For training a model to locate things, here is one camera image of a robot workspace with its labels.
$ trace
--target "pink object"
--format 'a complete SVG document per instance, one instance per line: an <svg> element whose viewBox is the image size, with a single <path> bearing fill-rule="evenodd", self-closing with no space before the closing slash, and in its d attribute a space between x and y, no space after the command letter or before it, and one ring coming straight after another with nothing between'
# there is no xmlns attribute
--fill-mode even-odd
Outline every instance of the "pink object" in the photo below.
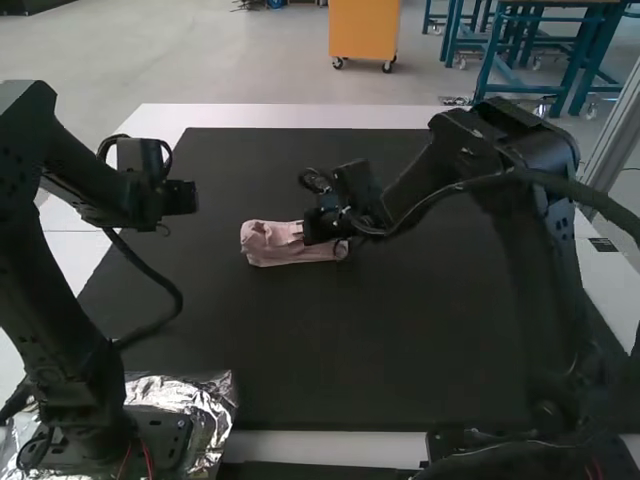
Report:
<svg viewBox="0 0 640 480"><path fill-rule="evenodd" d="M256 267L340 261L349 252L346 241L306 246L302 241L302 222L249 220L240 229L240 244L242 253Z"/></svg>

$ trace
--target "metal bracket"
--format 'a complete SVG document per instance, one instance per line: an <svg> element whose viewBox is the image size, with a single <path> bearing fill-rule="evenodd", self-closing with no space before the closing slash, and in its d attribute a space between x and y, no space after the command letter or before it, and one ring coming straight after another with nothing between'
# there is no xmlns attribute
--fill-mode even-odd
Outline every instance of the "metal bracket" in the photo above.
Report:
<svg viewBox="0 0 640 480"><path fill-rule="evenodd" d="M188 415L166 412L164 410L127 407L125 412L132 418L135 435L131 440L131 451L125 468L127 475L146 476L147 464L141 439L149 452L154 472L170 472L180 466L184 452L189 445L193 423ZM34 438L46 437L46 426L40 425ZM29 463L32 456L37 456L41 443L35 442L22 452L21 460ZM113 470L117 472L124 458L118 458L113 464L104 465L84 458L81 453L62 435L55 439L47 449L47 453L38 465L39 469L55 470L67 474L90 474Z"/></svg>

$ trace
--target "concrete floor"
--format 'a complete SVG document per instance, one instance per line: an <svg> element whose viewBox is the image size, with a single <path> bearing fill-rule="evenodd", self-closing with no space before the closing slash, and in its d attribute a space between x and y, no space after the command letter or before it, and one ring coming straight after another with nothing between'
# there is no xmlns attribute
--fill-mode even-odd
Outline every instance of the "concrete floor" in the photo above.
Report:
<svg viewBox="0 0 640 480"><path fill-rule="evenodd" d="M435 0L434 10L446 5ZM438 60L442 37L421 34L424 0L405 0L392 75L365 61L331 68L326 8L232 8L231 0L79 0L29 18L0 17L0 80L49 82L59 94L58 117L91 148L146 102L436 105L441 95L471 95L475 88L479 62L446 70ZM607 56L620 78L640 54L637 22L623 22ZM564 66L545 61L540 72L523 75L531 83L559 82ZM556 123L576 136L586 157L609 109L604 104L593 121ZM631 164L640 166L640 151ZM624 201L640 213L640 194L633 193L639 180L636 172L620 185L631 192Z"/></svg>

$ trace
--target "white table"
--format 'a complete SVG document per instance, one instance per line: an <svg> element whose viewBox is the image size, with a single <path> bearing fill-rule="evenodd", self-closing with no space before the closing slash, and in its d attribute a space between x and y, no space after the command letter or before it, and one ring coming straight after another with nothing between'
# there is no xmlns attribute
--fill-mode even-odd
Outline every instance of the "white table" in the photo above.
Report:
<svg viewBox="0 0 640 480"><path fill-rule="evenodd" d="M365 105L162 105L140 106L118 129L133 137L161 138L172 147L189 127L422 129L444 107ZM215 158L202 161L221 161ZM49 246L78 295L107 252L101 231L74 209L50 197L40 208ZM640 316L640 274L620 253L599 253L588 238L598 232L577 213L576 244L584 287L629 352ZM0 402L22 378L22 362L0 331ZM625 438L636 462L640 436ZM423 433L238 432L227 461L280 461L414 469L426 459Z"/></svg>

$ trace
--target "red wire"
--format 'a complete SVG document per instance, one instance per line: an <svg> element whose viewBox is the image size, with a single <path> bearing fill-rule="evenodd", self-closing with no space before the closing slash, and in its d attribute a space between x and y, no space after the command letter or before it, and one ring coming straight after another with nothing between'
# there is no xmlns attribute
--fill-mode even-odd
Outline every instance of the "red wire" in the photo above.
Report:
<svg viewBox="0 0 640 480"><path fill-rule="evenodd" d="M147 473L149 474L149 480L153 480L153 464L151 463L151 453L149 449L145 445L145 443L140 439L140 445L142 445L142 451L144 452L144 459L147 462Z"/></svg>
<svg viewBox="0 0 640 480"><path fill-rule="evenodd" d="M600 468L600 464L598 463L598 460L596 460L596 458L593 457L591 461L593 462L593 466L596 468L597 480L604 480L604 475L602 475L602 468Z"/></svg>
<svg viewBox="0 0 640 480"><path fill-rule="evenodd" d="M129 447L127 448L127 453L125 454L124 458L122 459L122 463L120 464L120 468L118 469L118 476L116 477L116 480L120 480L120 475L122 475L122 470L124 469L124 465L127 463L127 460L129 459L130 455L131 455L131 442L129 442Z"/></svg>

